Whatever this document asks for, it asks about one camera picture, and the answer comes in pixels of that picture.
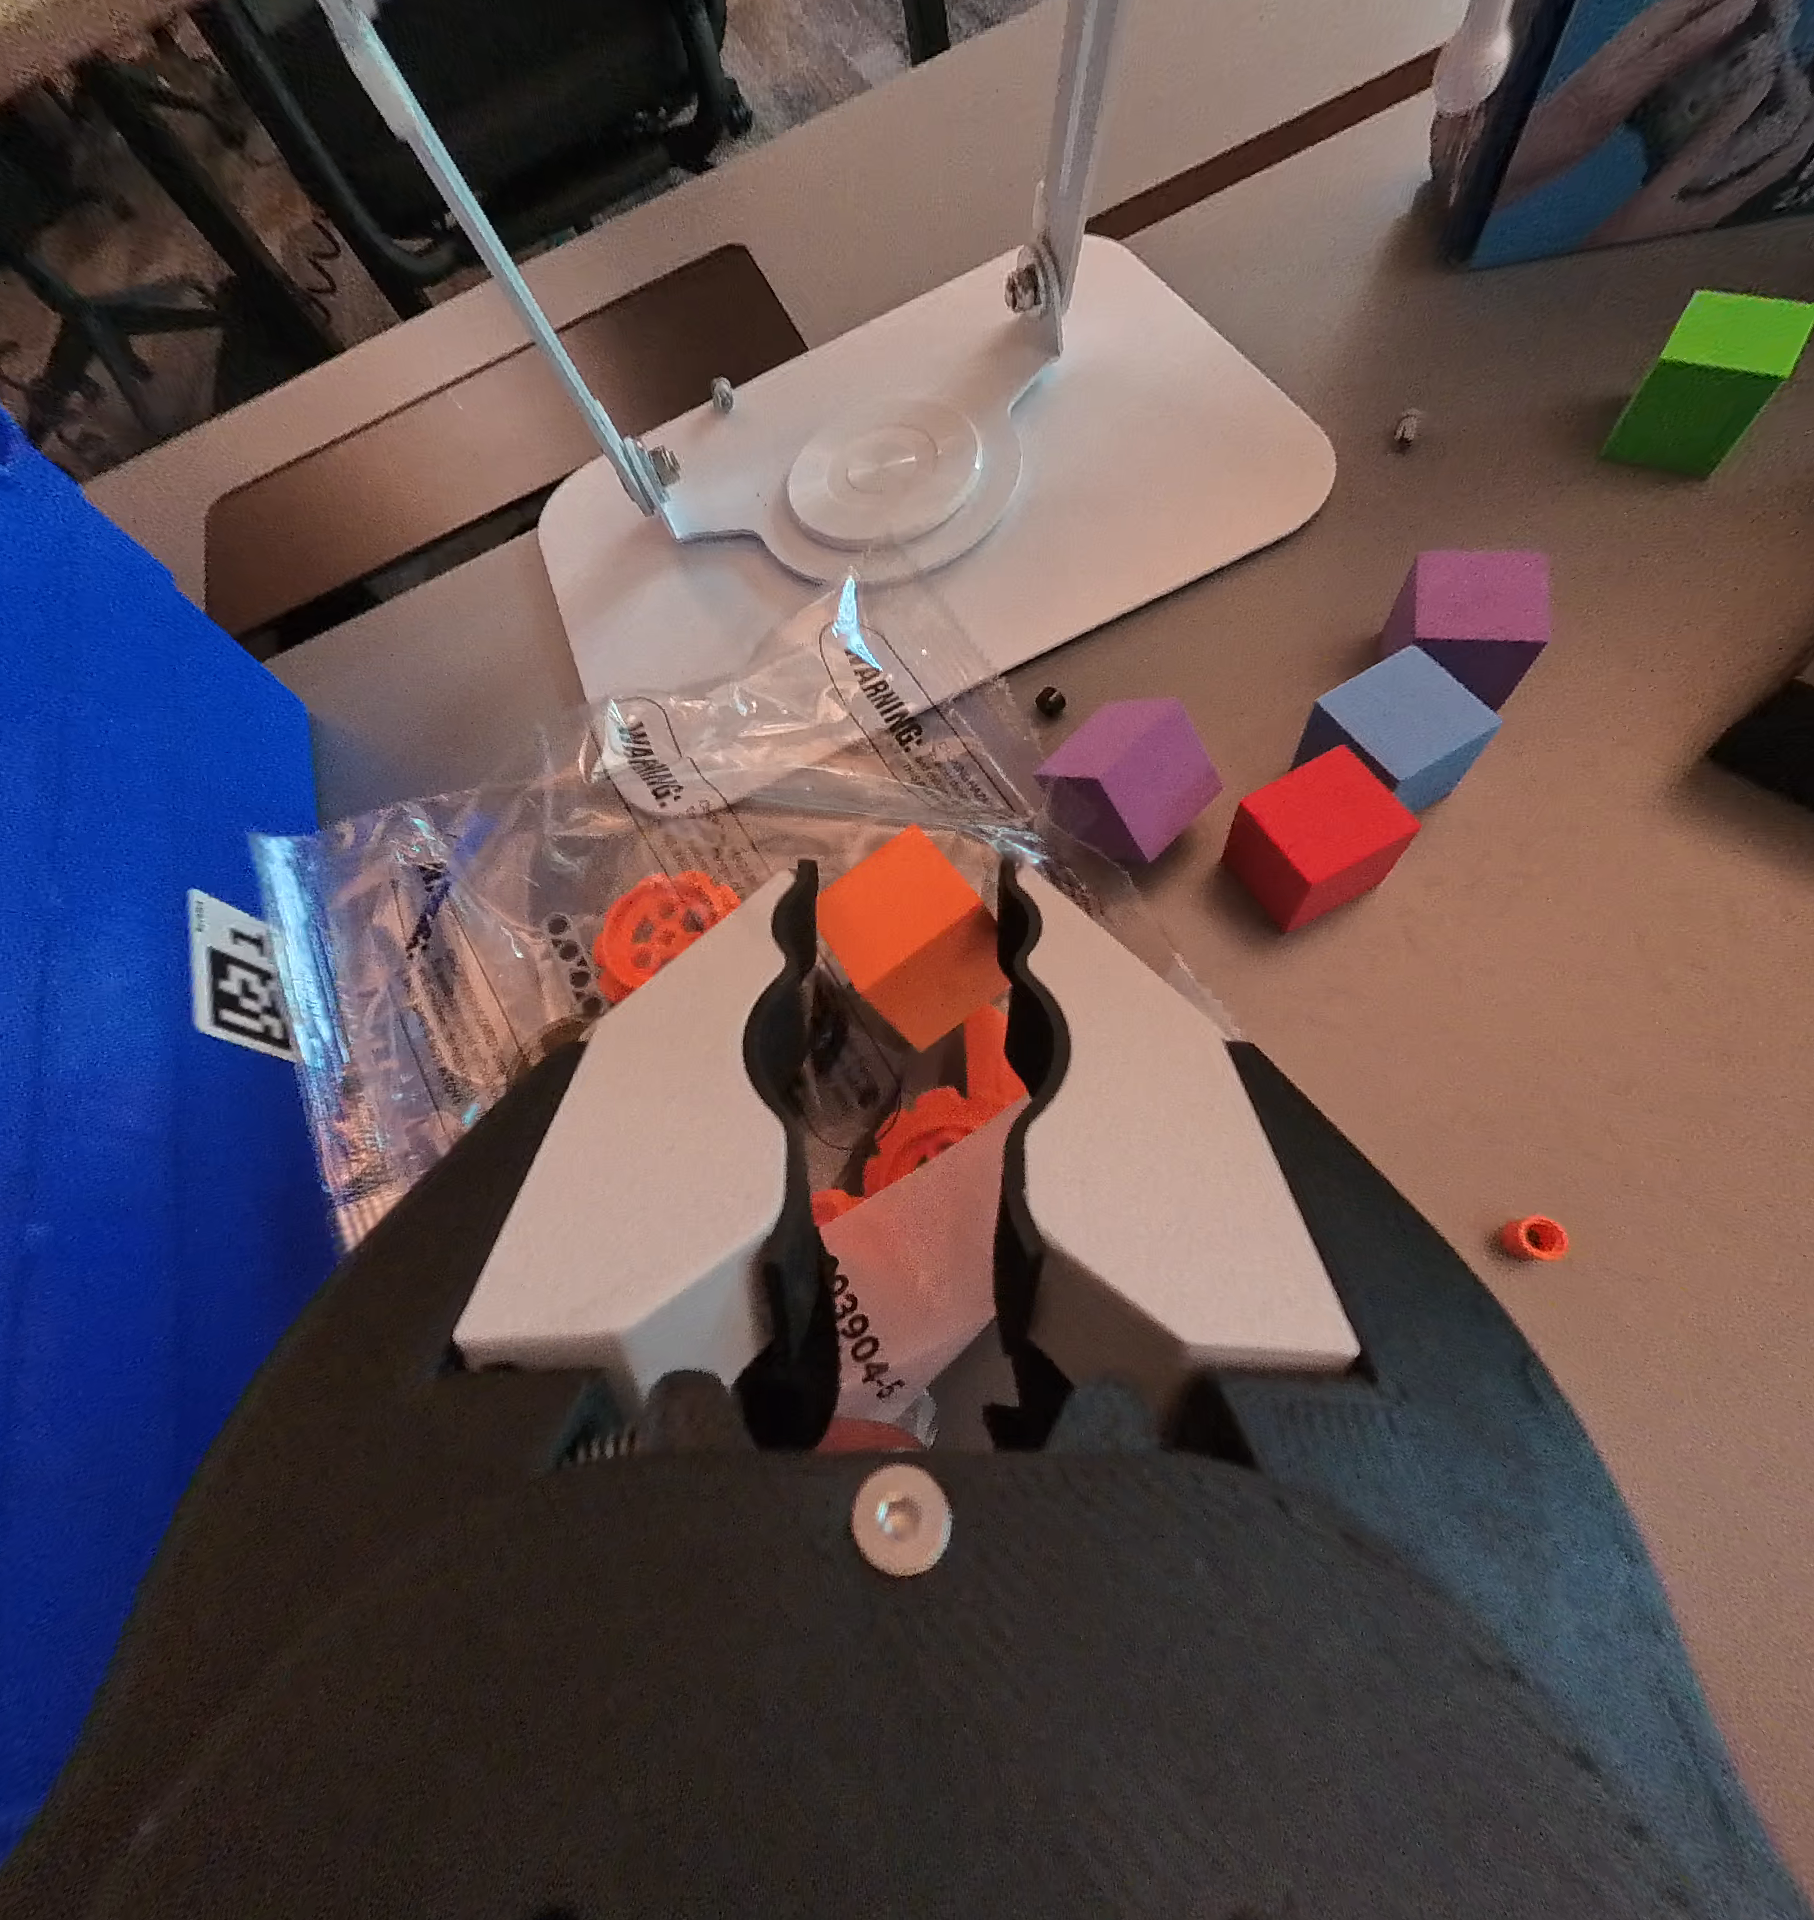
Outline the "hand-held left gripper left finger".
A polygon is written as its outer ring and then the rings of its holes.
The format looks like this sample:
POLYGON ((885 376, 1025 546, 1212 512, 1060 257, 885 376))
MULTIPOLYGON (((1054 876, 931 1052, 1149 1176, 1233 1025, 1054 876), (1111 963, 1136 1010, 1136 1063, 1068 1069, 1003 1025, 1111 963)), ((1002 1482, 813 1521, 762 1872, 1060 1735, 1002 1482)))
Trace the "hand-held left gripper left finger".
POLYGON ((840 1334, 806 1182, 813 963, 819 864, 800 859, 597 1025, 457 1324, 469 1361, 599 1369, 632 1413, 669 1376, 713 1376, 762 1450, 827 1438, 840 1334))

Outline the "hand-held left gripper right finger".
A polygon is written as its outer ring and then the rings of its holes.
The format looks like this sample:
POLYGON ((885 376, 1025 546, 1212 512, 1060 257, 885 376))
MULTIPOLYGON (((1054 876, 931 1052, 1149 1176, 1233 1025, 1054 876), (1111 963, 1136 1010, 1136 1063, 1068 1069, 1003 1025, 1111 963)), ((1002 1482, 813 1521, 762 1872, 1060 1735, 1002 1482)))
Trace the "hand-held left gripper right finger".
POLYGON ((1342 1378, 1363 1345, 1225 1030, 1034 864, 1002 859, 1003 1056, 996 1450, 1038 1450, 1081 1387, 1167 1431, 1206 1376, 1342 1378))

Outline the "red foam cube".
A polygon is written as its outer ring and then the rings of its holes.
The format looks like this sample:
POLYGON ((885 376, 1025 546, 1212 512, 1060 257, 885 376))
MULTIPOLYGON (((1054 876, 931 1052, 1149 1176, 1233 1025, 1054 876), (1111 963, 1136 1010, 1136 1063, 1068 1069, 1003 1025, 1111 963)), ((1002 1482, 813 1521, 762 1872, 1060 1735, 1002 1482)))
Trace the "red foam cube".
POLYGON ((1420 814, 1341 745, 1237 803, 1221 868, 1288 933, 1380 886, 1419 833, 1420 814))

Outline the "orange foam cube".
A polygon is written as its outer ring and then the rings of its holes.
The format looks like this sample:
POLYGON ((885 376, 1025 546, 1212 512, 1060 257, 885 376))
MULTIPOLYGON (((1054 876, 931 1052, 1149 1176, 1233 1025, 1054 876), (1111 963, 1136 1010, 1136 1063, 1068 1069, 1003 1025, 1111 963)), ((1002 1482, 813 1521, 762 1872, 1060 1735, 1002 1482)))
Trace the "orange foam cube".
POLYGON ((850 990, 914 1052, 941 1042, 1009 986, 993 911, 918 824, 822 886, 819 939, 850 990))

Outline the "purple foam cube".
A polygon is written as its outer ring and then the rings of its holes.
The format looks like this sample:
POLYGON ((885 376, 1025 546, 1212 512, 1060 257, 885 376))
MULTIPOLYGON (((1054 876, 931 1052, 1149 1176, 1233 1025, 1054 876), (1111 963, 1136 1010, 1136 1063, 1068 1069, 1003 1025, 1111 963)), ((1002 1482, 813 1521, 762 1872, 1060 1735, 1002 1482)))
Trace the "purple foam cube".
POLYGON ((1180 695, 1131 695, 1093 708, 1034 781, 1049 814, 1116 864, 1151 864, 1221 794, 1221 776, 1180 695))
POLYGON ((1425 550, 1380 632, 1373 656, 1425 649, 1486 708, 1508 708, 1555 637, 1543 550, 1425 550))

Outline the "blue foam cube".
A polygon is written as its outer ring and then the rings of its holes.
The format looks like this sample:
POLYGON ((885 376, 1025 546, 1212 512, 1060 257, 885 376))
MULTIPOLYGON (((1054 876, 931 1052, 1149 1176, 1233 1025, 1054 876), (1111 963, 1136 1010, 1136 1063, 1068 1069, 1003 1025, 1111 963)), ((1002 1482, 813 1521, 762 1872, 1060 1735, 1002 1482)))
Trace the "blue foam cube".
POLYGON ((1293 768, 1350 747, 1413 814, 1446 803, 1498 733, 1498 711, 1419 645, 1329 688, 1293 768))

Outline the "green foam cube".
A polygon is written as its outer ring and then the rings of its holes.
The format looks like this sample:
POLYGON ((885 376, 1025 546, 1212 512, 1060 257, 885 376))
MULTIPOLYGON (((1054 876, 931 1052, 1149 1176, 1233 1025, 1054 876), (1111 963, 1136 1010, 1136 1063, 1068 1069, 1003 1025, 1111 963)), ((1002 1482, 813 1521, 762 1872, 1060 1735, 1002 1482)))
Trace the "green foam cube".
POLYGON ((1812 333, 1814 301, 1695 292, 1602 459, 1711 479, 1792 381, 1812 333))

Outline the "clear printed plastic bag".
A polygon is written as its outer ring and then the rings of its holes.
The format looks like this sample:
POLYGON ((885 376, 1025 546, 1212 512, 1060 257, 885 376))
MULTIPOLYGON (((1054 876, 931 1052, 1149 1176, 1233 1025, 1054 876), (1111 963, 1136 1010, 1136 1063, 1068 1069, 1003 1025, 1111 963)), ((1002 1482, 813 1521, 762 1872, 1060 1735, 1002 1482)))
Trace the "clear printed plastic bag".
POLYGON ((1034 736, 928 589, 850 575, 724 682, 619 688, 477 789, 253 836, 299 1089, 356 1248, 547 1056, 588 1042, 730 895, 918 824, 996 891, 1042 868, 1225 1038, 1111 856, 1042 817, 1034 736))

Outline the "blue plastic bin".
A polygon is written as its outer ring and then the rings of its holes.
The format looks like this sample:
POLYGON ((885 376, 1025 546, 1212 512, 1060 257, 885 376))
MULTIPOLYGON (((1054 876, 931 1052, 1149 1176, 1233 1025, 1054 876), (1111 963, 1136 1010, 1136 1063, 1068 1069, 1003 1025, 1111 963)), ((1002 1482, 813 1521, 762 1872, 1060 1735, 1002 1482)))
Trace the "blue plastic bin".
POLYGON ((0 1866, 334 1263, 253 833, 310 721, 0 406, 0 1866))

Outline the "white book stand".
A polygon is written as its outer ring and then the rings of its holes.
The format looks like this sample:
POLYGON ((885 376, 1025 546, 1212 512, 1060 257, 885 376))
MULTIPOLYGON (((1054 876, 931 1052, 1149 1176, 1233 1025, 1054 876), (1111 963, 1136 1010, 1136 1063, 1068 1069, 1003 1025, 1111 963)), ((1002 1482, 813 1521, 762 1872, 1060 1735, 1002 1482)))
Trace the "white book stand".
POLYGON ((1085 236, 1121 3, 1070 3, 1032 236, 669 421, 619 433, 361 3, 320 9, 599 459, 538 551, 591 701, 719 694, 758 637, 854 717, 922 711, 1268 550, 1334 451, 1184 297, 1085 236))

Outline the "black perforated building plate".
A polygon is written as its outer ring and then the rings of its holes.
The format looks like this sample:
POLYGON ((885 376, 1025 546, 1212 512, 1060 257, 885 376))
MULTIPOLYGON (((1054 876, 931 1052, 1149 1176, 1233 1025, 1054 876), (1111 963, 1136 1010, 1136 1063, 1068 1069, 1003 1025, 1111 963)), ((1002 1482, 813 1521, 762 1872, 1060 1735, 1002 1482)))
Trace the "black perforated building plate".
POLYGON ((1704 758, 1814 814, 1814 666, 1736 717, 1704 758))

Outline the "black office chair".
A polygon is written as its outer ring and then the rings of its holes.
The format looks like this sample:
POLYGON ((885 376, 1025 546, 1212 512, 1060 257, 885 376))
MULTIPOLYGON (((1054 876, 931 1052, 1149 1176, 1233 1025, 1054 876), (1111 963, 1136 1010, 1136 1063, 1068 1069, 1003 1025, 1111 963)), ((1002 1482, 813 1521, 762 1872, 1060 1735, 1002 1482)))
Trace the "black office chair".
MULTIPOLYGON (((195 28, 377 292, 403 310, 477 263, 320 3, 198 3, 195 28)), ((675 171, 753 103, 724 3, 377 3, 373 28, 501 241, 530 253, 675 171)))

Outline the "blue toy robot box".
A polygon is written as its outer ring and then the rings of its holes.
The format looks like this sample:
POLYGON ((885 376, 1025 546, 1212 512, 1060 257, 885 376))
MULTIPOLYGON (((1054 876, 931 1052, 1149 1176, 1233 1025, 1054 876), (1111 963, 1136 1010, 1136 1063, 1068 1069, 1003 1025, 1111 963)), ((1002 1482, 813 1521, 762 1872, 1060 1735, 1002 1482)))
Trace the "blue toy robot box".
POLYGON ((1467 3, 1430 166, 1461 270, 1814 214, 1814 3, 1467 3))

